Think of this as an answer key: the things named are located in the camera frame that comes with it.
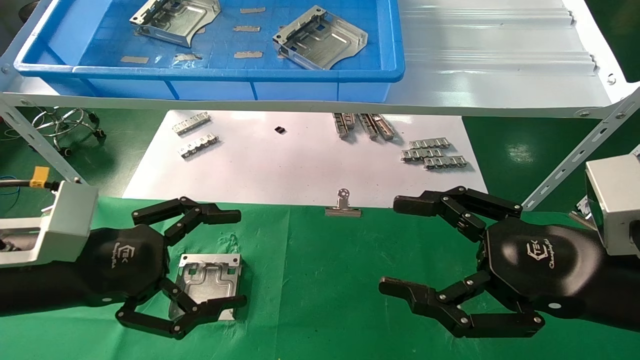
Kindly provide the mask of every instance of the metal sheet part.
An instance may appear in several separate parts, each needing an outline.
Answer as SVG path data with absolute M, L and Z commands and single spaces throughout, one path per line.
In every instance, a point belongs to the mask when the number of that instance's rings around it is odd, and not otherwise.
M 191 47 L 193 35 L 220 12 L 219 0 L 148 0 L 129 22 L 139 34 Z
M 240 254 L 183 254 L 175 283 L 199 304 L 209 299 L 235 296 L 241 270 Z M 169 305 L 170 319 L 183 314 L 176 303 Z M 235 319 L 233 309 L 220 314 L 220 320 Z
M 373 122 L 373 119 L 369 114 L 359 114 L 360 123 L 362 124 L 362 128 L 369 135 L 371 140 L 378 137 L 378 128 L 376 127 L 376 123 Z
M 439 158 L 424 158 L 424 168 L 427 170 L 466 166 L 467 161 L 465 160 L 464 156 L 442 156 Z
M 273 36 L 273 46 L 293 62 L 328 70 L 367 45 L 368 34 L 316 5 Z
M 180 156 L 186 159 L 191 155 L 195 154 L 196 152 L 201 151 L 202 149 L 207 148 L 216 142 L 218 142 L 218 137 L 216 135 L 209 133 L 181 147 L 178 150 L 178 154 L 180 154 Z
M 433 138 L 433 139 L 424 139 L 424 140 L 415 140 L 409 142 L 409 146 L 412 149 L 432 149 L 434 147 L 439 147 L 441 149 L 448 149 L 451 146 L 451 143 L 447 140 L 447 138 Z
M 335 208 L 325 208 L 324 215 L 328 217 L 351 217 L 359 218 L 362 216 L 360 209 L 351 209 L 349 207 L 349 190 L 338 190 L 338 204 Z
M 240 9 L 240 13 L 261 13 L 265 12 L 267 8 L 248 8 L 248 9 Z
M 194 115 L 188 118 L 187 120 L 181 121 L 179 124 L 174 125 L 171 129 L 174 133 L 182 135 L 184 133 L 187 133 L 188 131 L 195 129 L 198 126 L 201 126 L 202 124 L 205 124 L 210 120 L 211 117 L 209 116 L 209 113 L 204 111 L 199 113 L 198 115 Z
M 260 26 L 234 26 L 234 31 L 244 31 L 247 33 L 260 32 Z
M 440 151 L 440 149 L 411 149 L 402 150 L 400 160 L 405 162 L 420 161 L 425 158 L 440 158 L 442 156 L 442 151 Z
M 396 136 L 396 132 L 394 131 L 393 127 L 391 127 L 391 125 L 389 125 L 389 123 L 385 120 L 385 118 L 380 114 L 369 114 L 369 116 L 371 116 L 371 119 L 378 127 L 380 134 L 382 134 L 382 138 L 385 139 L 385 141 L 393 140 L 393 138 Z
M 257 59 L 262 57 L 262 51 L 238 51 L 234 57 L 236 59 Z

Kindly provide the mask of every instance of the green table surface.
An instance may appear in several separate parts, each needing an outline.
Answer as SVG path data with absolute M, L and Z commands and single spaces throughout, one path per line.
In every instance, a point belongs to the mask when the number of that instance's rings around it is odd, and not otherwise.
M 101 198 L 94 227 L 131 227 L 148 200 Z M 378 292 L 381 276 L 441 289 L 475 269 L 477 245 L 439 218 L 363 209 L 362 218 L 326 217 L 317 206 L 219 204 L 239 224 L 201 225 L 171 251 L 171 279 L 183 253 L 240 252 L 237 321 L 201 325 L 176 341 L 126 329 L 120 307 L 76 307 L 0 318 L 0 359 L 638 359 L 640 334 L 546 316 L 530 339 L 457 339 Z M 527 213 L 535 224 L 570 224 L 560 213 Z M 155 225 L 165 229 L 173 222 Z M 167 316 L 156 295 L 138 308 Z M 469 313 L 504 311 L 489 294 Z

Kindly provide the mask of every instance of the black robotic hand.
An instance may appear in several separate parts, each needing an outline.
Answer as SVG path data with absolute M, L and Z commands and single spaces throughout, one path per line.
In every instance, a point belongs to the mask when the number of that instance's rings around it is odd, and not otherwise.
M 184 215 L 164 235 L 150 225 Z M 196 304 L 168 274 L 168 247 L 196 226 L 232 224 L 240 211 L 223 211 L 186 197 L 132 213 L 130 229 L 92 230 L 78 259 L 48 264 L 0 268 L 0 316 L 19 315 L 74 306 L 105 306 L 124 302 L 116 319 L 124 326 L 181 339 L 199 324 L 216 322 L 225 309 L 246 304 L 244 295 Z M 174 321 L 135 312 L 138 305 L 162 291 L 184 314 Z
M 479 242 L 477 273 L 442 291 L 383 277 L 382 294 L 438 320 L 456 337 L 526 338 L 545 324 L 538 311 L 640 331 L 640 259 L 607 255 L 598 233 L 520 220 L 519 204 L 462 186 L 398 196 L 398 213 L 440 216 Z M 497 222 L 486 227 L 475 214 Z M 469 315 L 459 305 L 487 291 L 514 313 Z

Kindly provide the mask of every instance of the blue storage tray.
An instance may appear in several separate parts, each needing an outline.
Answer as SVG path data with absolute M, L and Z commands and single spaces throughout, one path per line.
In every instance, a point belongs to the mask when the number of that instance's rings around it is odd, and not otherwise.
M 404 75 L 396 0 L 221 0 L 222 12 L 191 48 L 134 36 L 131 16 L 146 0 L 54 0 L 15 61 L 63 95 L 178 100 L 382 102 Z M 331 70 L 278 58 L 272 37 L 314 5 L 363 29 L 367 45 Z M 261 13 L 241 8 L 265 7 Z M 234 26 L 260 26 L 258 33 Z M 261 58 L 236 59 L 238 51 Z M 201 60 L 175 61 L 177 54 Z M 148 58 L 122 62 L 124 56 Z

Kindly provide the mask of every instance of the robotic hand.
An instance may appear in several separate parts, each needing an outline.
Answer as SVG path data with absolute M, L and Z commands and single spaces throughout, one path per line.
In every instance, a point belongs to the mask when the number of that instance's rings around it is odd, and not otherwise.
M 240 211 L 182 197 L 134 211 L 133 228 L 90 231 L 97 189 L 62 182 L 56 190 L 44 217 L 0 219 L 0 316 L 124 302 L 116 312 L 122 325 L 182 339 L 246 304 L 244 295 L 197 304 L 166 278 L 168 247 L 199 224 L 239 222 Z M 179 215 L 164 234 L 149 226 Z M 159 291 L 184 314 L 169 321 L 135 311 Z
M 539 312 L 640 331 L 640 259 L 609 255 L 598 231 L 528 224 L 521 210 L 462 186 L 396 197 L 395 212 L 440 216 L 479 243 L 477 272 L 440 291 L 383 277 L 380 292 L 405 299 L 412 313 L 456 337 L 531 337 L 545 324 Z M 486 227 L 474 213 L 497 222 Z M 485 290 L 513 313 L 470 315 L 458 307 Z

